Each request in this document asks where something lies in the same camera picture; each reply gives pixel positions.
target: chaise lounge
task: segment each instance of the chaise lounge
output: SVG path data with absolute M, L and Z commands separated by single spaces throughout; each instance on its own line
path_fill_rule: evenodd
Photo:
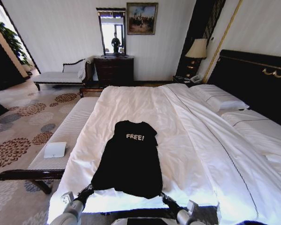
M 32 78 L 32 81 L 39 91 L 40 84 L 86 86 L 93 79 L 94 70 L 93 58 L 89 57 L 75 63 L 64 63 L 62 72 L 45 72 Z

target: dark wooden headboard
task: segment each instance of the dark wooden headboard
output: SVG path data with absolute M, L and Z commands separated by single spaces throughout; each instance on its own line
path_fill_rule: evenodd
M 281 57 L 222 50 L 207 83 L 281 125 Z

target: wooden dresser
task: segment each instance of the wooden dresser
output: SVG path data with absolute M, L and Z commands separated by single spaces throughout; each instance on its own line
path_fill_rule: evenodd
M 94 58 L 99 85 L 130 86 L 133 85 L 132 56 L 99 56 Z

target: person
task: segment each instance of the person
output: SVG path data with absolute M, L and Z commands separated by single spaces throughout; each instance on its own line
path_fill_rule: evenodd
M 111 45 L 113 46 L 113 52 L 118 53 L 118 47 L 120 45 L 120 40 L 117 38 L 117 33 L 114 33 L 114 38 L 111 41 Z

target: wall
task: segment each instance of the wall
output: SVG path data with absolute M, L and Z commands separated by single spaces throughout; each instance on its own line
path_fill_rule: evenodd
M 22 77 L 24 77 L 24 78 L 28 77 L 24 68 L 20 64 L 18 58 L 15 56 L 13 50 L 11 50 L 11 48 L 9 47 L 8 43 L 6 42 L 6 40 L 4 39 L 4 37 L 1 33 L 0 33 L 0 44 L 3 47 L 3 49 L 5 50 L 5 52 L 7 53 L 7 55 L 9 56 L 9 58 L 11 59 L 11 61 L 13 62 L 13 64 L 15 65 L 15 67 L 19 70 Z
M 127 0 L 3 0 L 41 72 L 103 54 L 96 7 L 125 8 Z M 155 35 L 126 36 L 135 80 L 171 80 L 195 0 L 159 2 Z
M 209 43 L 207 58 L 198 70 L 200 77 L 205 75 L 238 2 L 226 1 L 212 35 L 214 41 Z M 281 0 L 243 0 L 220 49 L 281 56 Z

